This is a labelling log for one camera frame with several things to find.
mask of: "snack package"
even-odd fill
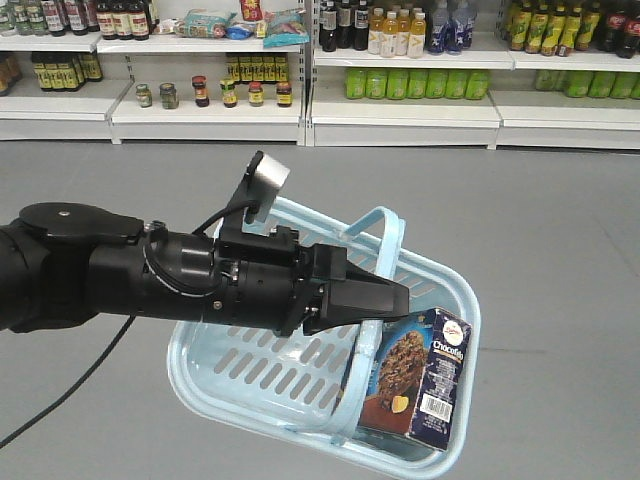
[[[175,27],[175,32],[183,37],[222,38],[235,13],[209,11],[204,8],[189,10],[187,16]]]
[[[264,47],[282,47],[297,45],[309,41],[309,34],[303,25],[304,9],[293,8],[279,12],[265,12],[267,36]]]
[[[262,20],[260,0],[240,0],[240,10],[242,11],[242,18],[247,22]]]

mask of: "plastic shopping basket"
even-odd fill
[[[363,232],[379,220],[385,221],[381,239]],[[478,351],[480,310],[469,285],[453,270],[401,249],[404,221],[382,207],[348,226],[278,197],[267,222],[245,225],[245,231],[268,233],[275,224],[299,230],[302,245],[347,247],[353,263],[409,287],[411,311],[438,306],[473,325],[448,450],[357,427],[380,320],[310,337],[298,329],[289,338],[254,328],[179,322],[167,355],[177,396],[198,415],[390,476],[428,479],[446,472],[462,450]]]

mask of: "green bottle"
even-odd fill
[[[464,93],[467,89],[467,82],[469,81],[469,71],[454,69],[449,71],[449,78],[447,78],[447,88],[444,92],[444,96],[452,100],[457,100],[464,97]]]
[[[536,73],[535,89],[541,92],[551,92],[556,87],[560,70],[538,70]]]
[[[567,97],[582,98],[589,93],[589,86],[593,80],[593,72],[590,70],[575,70],[569,72],[564,94]]]
[[[409,70],[406,68],[394,68],[389,71],[387,78],[387,98],[389,100],[402,100],[407,96],[409,83]]]
[[[346,97],[350,100],[364,98],[367,86],[367,70],[364,68],[347,68],[345,81]]]
[[[589,87],[589,96],[591,98],[608,97],[615,81],[616,72],[595,72]]]
[[[638,74],[635,72],[618,72],[609,96],[619,99],[629,98],[637,80]]]
[[[427,88],[427,78],[429,71],[423,68],[412,68],[409,70],[409,86],[407,87],[407,98],[422,98]]]
[[[469,75],[464,98],[467,100],[482,100],[489,90],[489,71],[473,70]]]
[[[444,91],[447,87],[447,77],[449,72],[440,68],[435,68],[429,71],[429,78],[427,79],[427,88],[424,91],[424,96],[427,98],[442,98],[444,97]]]

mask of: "jar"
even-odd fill
[[[197,75],[191,78],[191,85],[196,94],[196,105],[199,107],[209,106],[209,92],[207,91],[207,77]]]
[[[264,105],[264,90],[262,90],[260,82],[251,82],[249,84],[249,105],[252,107]]]
[[[238,96],[236,95],[236,85],[233,77],[224,77],[220,80],[220,88],[222,89],[222,103],[227,108],[233,108],[238,104]]]
[[[276,98],[279,107],[290,107],[292,103],[291,83],[278,82],[276,84]]]
[[[150,107],[153,104],[153,97],[151,90],[149,90],[149,85],[141,83],[136,86],[136,98],[141,108]]]
[[[160,98],[162,99],[162,108],[166,110],[174,110],[180,104],[178,92],[176,92],[176,86],[173,83],[160,84]]]

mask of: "label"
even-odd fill
[[[398,36],[395,34],[383,33],[380,41],[380,56],[393,57],[396,54],[396,44]]]
[[[424,42],[426,35],[410,35],[409,45],[407,47],[407,56],[409,58],[420,58],[424,53]]]
[[[128,13],[114,13],[113,27],[116,29],[116,33],[119,37],[127,37],[131,35],[131,22],[129,21]]]
[[[355,25],[357,29],[369,28],[369,11],[356,10]]]
[[[110,12],[98,12],[98,24],[103,35],[116,34],[116,27],[113,24],[113,17]]]
[[[131,33],[136,37],[149,35],[149,25],[147,24],[147,16],[143,12],[130,13],[129,21],[131,22]]]

